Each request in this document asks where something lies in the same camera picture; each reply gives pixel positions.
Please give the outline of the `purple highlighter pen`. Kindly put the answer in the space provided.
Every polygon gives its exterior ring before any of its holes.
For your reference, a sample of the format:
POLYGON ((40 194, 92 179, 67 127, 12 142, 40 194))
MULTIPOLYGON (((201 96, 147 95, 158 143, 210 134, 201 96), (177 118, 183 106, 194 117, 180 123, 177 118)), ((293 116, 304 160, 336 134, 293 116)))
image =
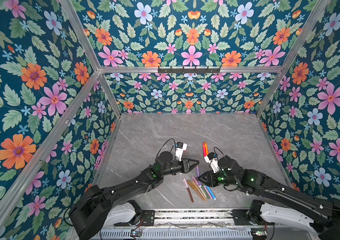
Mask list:
POLYGON ((199 167, 197 166, 197 167, 196 167, 196 181, 197 181, 198 186, 201 187, 201 186, 202 186, 202 183, 199 181, 199 176, 200 176, 200 169, 199 169, 199 167))

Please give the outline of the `red highlighter pen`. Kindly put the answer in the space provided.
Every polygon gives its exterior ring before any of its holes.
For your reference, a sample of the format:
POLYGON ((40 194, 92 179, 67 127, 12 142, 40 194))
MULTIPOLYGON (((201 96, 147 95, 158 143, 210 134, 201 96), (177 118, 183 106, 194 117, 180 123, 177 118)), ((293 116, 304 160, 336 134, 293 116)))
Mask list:
POLYGON ((203 142, 203 154, 204 154, 204 157, 207 156, 207 152, 206 152, 206 144, 205 144, 205 142, 203 142))

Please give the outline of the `orange highlighter pen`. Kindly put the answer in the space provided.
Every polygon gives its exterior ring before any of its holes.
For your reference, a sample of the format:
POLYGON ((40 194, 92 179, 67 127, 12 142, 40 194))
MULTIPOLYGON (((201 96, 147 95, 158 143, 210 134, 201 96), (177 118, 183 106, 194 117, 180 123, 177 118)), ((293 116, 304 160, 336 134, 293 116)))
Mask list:
POLYGON ((205 156, 207 157, 208 154, 209 154, 209 150, 208 150, 208 145, 207 145, 207 142, 204 142, 204 148, 205 148, 205 156))

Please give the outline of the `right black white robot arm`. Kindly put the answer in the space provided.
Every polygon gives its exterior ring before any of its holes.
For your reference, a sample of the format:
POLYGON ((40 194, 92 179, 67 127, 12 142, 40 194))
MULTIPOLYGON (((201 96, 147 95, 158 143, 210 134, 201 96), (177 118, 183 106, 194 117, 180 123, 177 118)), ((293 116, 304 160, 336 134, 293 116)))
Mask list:
POLYGON ((209 161, 211 171, 198 177, 210 188, 233 185, 234 191, 278 202, 274 206, 254 200, 245 214, 234 213, 255 225, 283 224, 318 236, 321 240, 340 240, 340 200, 314 198, 253 169, 243 169, 236 160, 224 156, 209 161))

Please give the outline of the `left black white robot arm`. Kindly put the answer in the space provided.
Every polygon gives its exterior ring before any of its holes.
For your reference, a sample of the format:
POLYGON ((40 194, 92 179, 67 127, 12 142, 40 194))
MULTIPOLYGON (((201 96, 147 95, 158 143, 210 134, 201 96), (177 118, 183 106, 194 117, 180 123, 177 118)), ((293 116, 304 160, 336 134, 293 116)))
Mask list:
POLYGON ((199 163, 200 161, 189 158, 176 161, 172 153, 164 151, 156 157, 153 165, 142 170, 131 180, 102 189, 97 185, 91 186, 69 211, 69 218, 79 239, 89 240, 95 236, 102 229, 109 212, 115 206, 157 188, 167 175, 189 173, 199 163))

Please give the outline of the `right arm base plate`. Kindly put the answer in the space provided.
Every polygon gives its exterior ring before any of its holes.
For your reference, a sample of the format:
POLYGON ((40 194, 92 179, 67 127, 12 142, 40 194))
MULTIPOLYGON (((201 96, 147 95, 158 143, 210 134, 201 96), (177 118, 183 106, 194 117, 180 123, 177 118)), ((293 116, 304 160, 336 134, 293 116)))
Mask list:
POLYGON ((275 223, 265 221, 260 214, 253 213, 250 210, 232 210, 231 215, 233 216, 236 225, 253 225, 253 226, 273 226, 275 223))

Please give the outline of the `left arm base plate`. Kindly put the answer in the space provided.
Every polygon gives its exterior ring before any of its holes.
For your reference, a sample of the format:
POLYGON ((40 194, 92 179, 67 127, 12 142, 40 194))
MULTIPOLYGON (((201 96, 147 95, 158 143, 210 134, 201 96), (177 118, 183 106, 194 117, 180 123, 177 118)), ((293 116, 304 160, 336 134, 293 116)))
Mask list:
POLYGON ((153 226, 155 221, 154 210, 143 210, 142 212, 136 213, 133 218, 127 223, 114 224, 115 227, 138 227, 142 226, 153 226))

